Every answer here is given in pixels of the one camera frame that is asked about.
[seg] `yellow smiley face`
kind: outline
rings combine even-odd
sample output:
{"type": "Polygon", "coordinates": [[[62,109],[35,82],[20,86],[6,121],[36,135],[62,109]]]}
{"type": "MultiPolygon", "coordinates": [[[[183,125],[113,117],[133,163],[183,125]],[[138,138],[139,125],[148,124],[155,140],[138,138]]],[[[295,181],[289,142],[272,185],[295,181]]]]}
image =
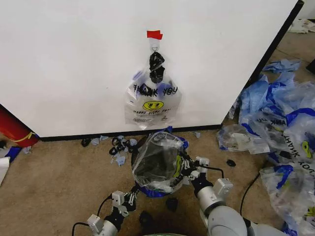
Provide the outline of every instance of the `yellow smiley face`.
{"type": "Polygon", "coordinates": [[[153,110],[160,109],[163,106],[164,106],[163,102],[150,101],[150,102],[146,102],[145,104],[143,104],[143,109],[146,110],[146,111],[153,111],[153,110]]]}

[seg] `crumpled plastic bag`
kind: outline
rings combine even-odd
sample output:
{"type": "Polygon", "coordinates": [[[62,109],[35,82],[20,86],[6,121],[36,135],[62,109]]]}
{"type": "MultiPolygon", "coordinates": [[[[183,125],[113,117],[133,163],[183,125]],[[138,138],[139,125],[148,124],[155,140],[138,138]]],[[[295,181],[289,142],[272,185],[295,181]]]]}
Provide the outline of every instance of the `crumpled plastic bag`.
{"type": "Polygon", "coordinates": [[[276,104],[274,96],[295,87],[294,77],[295,74],[293,72],[282,73],[273,83],[268,86],[266,100],[276,104]]]}
{"type": "Polygon", "coordinates": [[[315,84],[313,82],[304,82],[275,94],[274,104],[276,104],[285,115],[299,108],[315,109],[314,94],[315,84]]]}
{"type": "Polygon", "coordinates": [[[286,116],[288,128],[283,136],[295,161],[313,163],[315,159],[315,110],[301,108],[286,116]]]}
{"type": "Polygon", "coordinates": [[[286,129],[286,119],[279,115],[267,112],[256,112],[246,116],[247,124],[254,134],[268,143],[270,148],[287,150],[283,136],[286,129]]]}
{"type": "Polygon", "coordinates": [[[277,61],[272,61],[271,64],[265,66],[262,70],[271,70],[273,73],[282,73],[298,70],[301,65],[301,60],[288,60],[282,59],[277,61]]]}
{"type": "Polygon", "coordinates": [[[239,114],[239,124],[244,123],[243,119],[246,115],[255,113],[266,102],[266,94],[268,89],[268,79],[265,75],[260,75],[260,79],[244,89],[240,95],[241,108],[239,114]]]}
{"type": "Polygon", "coordinates": [[[309,226],[306,214],[315,206],[315,179],[306,174],[297,164],[265,168],[260,176],[270,197],[275,212],[288,224],[289,235],[315,234],[315,227],[309,226]]]}
{"type": "Polygon", "coordinates": [[[246,151],[250,154],[270,152],[268,144],[260,137],[250,134],[239,124],[223,126],[217,133],[219,148],[227,151],[246,151]]]}
{"type": "Polygon", "coordinates": [[[180,152],[184,142],[167,132],[151,134],[132,165],[132,173],[140,187],[162,193],[173,193],[183,182],[178,180],[181,173],[180,152]]]}

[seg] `pile of plastic bags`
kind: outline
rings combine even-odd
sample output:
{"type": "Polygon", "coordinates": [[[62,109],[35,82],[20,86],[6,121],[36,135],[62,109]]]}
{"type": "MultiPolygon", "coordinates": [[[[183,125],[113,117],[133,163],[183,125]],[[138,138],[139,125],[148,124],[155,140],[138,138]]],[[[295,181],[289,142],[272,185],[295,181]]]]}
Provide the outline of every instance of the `pile of plastic bags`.
{"type": "Polygon", "coordinates": [[[259,81],[244,89],[238,98],[238,124],[224,126],[217,133],[217,138],[222,150],[267,153],[267,158],[275,165],[292,168],[286,180],[279,172],[284,167],[264,170],[262,179],[273,208],[287,223],[285,232],[306,236],[315,235],[315,213],[312,213],[311,222],[306,221],[309,224],[301,220],[308,210],[315,211],[315,84],[297,83],[294,76],[293,72],[284,72],[269,83],[267,77],[261,75],[259,81]],[[304,176],[298,179],[298,173],[304,176]],[[280,188],[277,187],[281,182],[279,179],[283,183],[280,188]],[[303,203],[305,200],[299,202],[300,198],[305,199],[301,188],[306,185],[310,186],[308,194],[312,195],[308,197],[311,201],[309,205],[303,203]],[[312,234],[300,230],[301,222],[304,227],[308,225],[307,229],[312,234]]]}
{"type": "Polygon", "coordinates": [[[315,233],[314,178],[298,164],[279,165],[260,171],[275,212],[286,222],[290,236],[315,233]]]}
{"type": "Polygon", "coordinates": [[[261,75],[239,100],[239,124],[218,132],[221,149],[269,153],[277,163],[285,156],[288,161],[315,164],[314,83],[295,82],[293,72],[282,73],[273,83],[261,75]]]}

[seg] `white board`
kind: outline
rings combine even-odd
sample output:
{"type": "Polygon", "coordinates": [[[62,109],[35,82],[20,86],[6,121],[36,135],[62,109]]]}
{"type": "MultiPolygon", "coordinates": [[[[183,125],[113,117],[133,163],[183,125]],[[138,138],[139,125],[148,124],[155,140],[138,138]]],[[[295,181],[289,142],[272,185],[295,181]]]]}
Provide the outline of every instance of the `white board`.
{"type": "Polygon", "coordinates": [[[161,30],[183,93],[172,125],[220,124],[296,2],[3,1],[0,102],[40,137],[138,130],[124,93],[150,55],[146,30],[161,30]]]}

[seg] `floor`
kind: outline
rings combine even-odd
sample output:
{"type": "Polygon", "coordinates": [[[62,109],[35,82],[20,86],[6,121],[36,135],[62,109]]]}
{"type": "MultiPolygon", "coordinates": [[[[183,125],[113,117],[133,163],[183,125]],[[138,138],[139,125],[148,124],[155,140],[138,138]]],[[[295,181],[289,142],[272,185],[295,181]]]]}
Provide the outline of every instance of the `floor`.
{"type": "MultiPolygon", "coordinates": [[[[315,76],[305,66],[315,56],[315,33],[287,33],[271,60],[301,59],[301,68],[296,72],[297,80],[314,81],[315,76]]],[[[201,138],[191,132],[177,133],[189,140],[191,157],[208,157],[211,166],[224,170],[234,188],[227,198],[227,205],[239,211],[242,195],[248,183],[257,175],[265,155],[250,155],[247,152],[225,152],[218,148],[216,130],[201,131],[201,138]],[[236,162],[235,167],[226,164],[227,159],[236,162]]],[[[0,234],[2,236],[66,236],[72,225],[86,221],[96,213],[99,204],[115,190],[128,191],[133,186],[131,156],[123,166],[111,164],[108,154],[109,140],[98,146],[82,147],[80,140],[64,142],[39,142],[32,154],[21,153],[10,166],[0,187],[0,234]]],[[[214,182],[220,173],[208,172],[214,182]]],[[[155,226],[152,232],[179,233],[188,236],[206,235],[199,217],[198,201],[192,186],[184,186],[174,194],[179,200],[175,213],[165,206],[166,198],[150,199],[139,194],[137,211],[124,221],[119,235],[141,235],[138,221],[143,210],[149,212],[155,226]]],[[[101,216],[110,213],[111,204],[106,203],[101,216]]],[[[260,179],[247,194],[243,216],[253,222],[281,227],[282,220],[270,206],[268,195],[260,179]]],[[[76,236],[91,235],[89,229],[78,226],[76,236]]]]}

